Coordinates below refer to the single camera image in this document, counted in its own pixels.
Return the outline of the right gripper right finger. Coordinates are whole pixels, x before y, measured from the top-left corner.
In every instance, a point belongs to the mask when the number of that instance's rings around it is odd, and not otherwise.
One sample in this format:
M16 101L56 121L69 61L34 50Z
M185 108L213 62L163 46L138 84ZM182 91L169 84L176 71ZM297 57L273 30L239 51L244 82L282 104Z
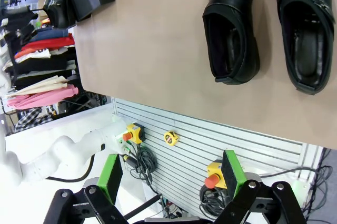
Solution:
M223 152L221 172L231 201L216 223L246 223L251 213L260 213L266 223L306 223L296 196L286 181L267 186L248 179L232 150Z

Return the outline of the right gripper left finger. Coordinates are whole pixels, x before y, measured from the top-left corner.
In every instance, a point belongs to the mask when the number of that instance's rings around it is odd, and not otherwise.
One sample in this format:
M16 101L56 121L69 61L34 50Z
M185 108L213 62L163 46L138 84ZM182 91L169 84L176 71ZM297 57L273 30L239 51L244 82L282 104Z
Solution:
M83 223L94 217L99 223L126 223L115 206L122 175L119 155L110 154L95 184L76 193L56 191L43 223Z

